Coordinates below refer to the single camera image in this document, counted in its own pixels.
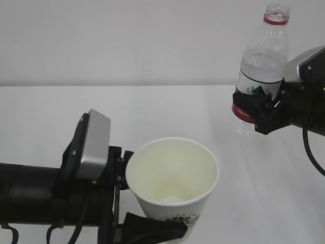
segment clear plastic bottle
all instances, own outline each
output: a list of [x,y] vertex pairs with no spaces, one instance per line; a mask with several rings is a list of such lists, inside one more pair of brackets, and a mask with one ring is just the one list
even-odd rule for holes
[[[286,26],[290,7],[271,4],[264,15],[263,24],[248,43],[240,65],[236,92],[249,95],[277,95],[283,68],[289,55]],[[231,120],[241,134],[254,131],[253,119],[240,107],[233,105]]]

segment paper cup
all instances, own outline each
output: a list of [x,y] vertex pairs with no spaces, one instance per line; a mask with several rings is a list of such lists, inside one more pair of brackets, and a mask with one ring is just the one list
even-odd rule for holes
[[201,144],[163,138],[131,157],[125,177],[146,217],[184,222],[190,233],[218,182],[219,169],[213,153]]

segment white table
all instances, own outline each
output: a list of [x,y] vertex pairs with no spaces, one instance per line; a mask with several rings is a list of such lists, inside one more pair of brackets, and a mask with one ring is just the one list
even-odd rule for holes
[[[59,167],[83,112],[112,119],[111,145],[137,150],[160,137],[196,140],[216,155],[220,181],[188,244],[297,244],[325,239],[325,178],[309,162],[301,130],[241,136],[229,121],[233,86],[1,87],[0,162]],[[325,160],[325,139],[310,135]],[[127,211],[142,215],[135,197],[121,195]],[[45,243],[47,226],[16,225],[20,244]],[[72,227],[56,230],[52,244],[67,243]],[[0,243],[11,235],[0,232]],[[79,244],[95,243],[84,228]]]

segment green logo on label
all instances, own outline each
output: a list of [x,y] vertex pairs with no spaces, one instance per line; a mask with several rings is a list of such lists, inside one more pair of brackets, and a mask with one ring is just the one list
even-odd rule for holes
[[251,86],[251,87],[247,88],[246,91],[247,91],[248,94],[252,94],[252,95],[266,95],[266,94],[269,94],[269,91],[268,90],[264,91],[261,86],[257,86],[257,87]]

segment cup rim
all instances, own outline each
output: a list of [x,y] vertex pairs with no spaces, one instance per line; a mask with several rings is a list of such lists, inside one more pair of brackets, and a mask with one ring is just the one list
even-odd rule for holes
[[[151,204],[154,204],[154,205],[158,205],[158,206],[168,206],[168,207],[177,207],[177,206],[185,206],[185,205],[189,205],[189,204],[192,204],[192,203],[195,203],[195,202],[198,202],[200,201],[201,199],[205,198],[206,196],[209,196],[211,194],[211,192],[214,190],[214,188],[216,187],[218,181],[219,181],[219,173],[220,173],[220,168],[219,168],[219,164],[218,164],[218,161],[217,161],[217,158],[215,157],[215,155],[212,153],[212,151],[210,149],[208,149],[207,147],[203,146],[202,144],[198,143],[197,141],[194,141],[194,140],[191,140],[191,139],[187,139],[187,138],[181,138],[181,137],[164,137],[164,138],[160,138],[160,139],[156,139],[156,140],[152,140],[152,141],[149,141],[147,142],[146,144],[142,145],[137,151],[140,151],[144,148],[146,148],[147,146],[155,143],[155,142],[158,142],[158,141],[164,141],[164,140],[183,140],[183,141],[188,141],[188,142],[191,142],[191,143],[194,143],[200,147],[202,147],[204,150],[206,150],[211,156],[212,158],[214,159],[214,162],[216,164],[216,169],[217,169],[217,176],[215,178],[215,181],[214,183],[212,184],[212,186],[209,188],[209,190],[207,190],[205,193],[195,197],[195,198],[192,198],[190,200],[186,200],[186,201],[182,201],[182,202],[176,202],[176,203],[163,203],[163,202],[159,202],[159,201],[155,201],[155,200],[152,200],[150,198],[147,198],[139,193],[137,193],[128,183],[128,187],[129,189],[133,192],[133,194],[140,198],[141,200],[145,201],[145,202],[148,202],[148,203],[151,203]],[[132,157],[130,158],[129,162],[127,163],[126,165],[126,169],[125,169],[125,180],[127,182],[127,175],[128,175],[128,166],[130,164],[130,162],[132,161]]]

